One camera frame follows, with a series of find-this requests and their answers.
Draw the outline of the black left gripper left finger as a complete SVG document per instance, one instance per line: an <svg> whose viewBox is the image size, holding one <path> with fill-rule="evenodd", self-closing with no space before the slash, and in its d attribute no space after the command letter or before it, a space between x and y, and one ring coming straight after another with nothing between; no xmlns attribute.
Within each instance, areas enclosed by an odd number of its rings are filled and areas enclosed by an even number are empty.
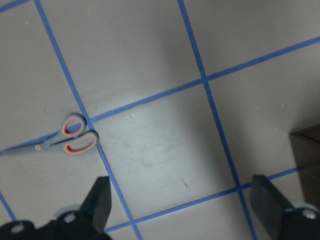
<svg viewBox="0 0 320 240"><path fill-rule="evenodd" d="M112 208L110 178L99 176L81 204L79 211L98 233L102 233Z"/></svg>

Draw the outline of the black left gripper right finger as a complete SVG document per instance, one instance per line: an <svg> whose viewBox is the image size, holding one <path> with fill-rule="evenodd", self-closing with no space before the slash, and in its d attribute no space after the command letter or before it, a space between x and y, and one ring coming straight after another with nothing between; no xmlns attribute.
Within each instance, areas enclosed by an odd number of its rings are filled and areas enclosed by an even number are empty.
<svg viewBox="0 0 320 240"><path fill-rule="evenodd" d="M250 206L269 237L279 239L285 215L293 212L293 205L265 175L252 176Z"/></svg>

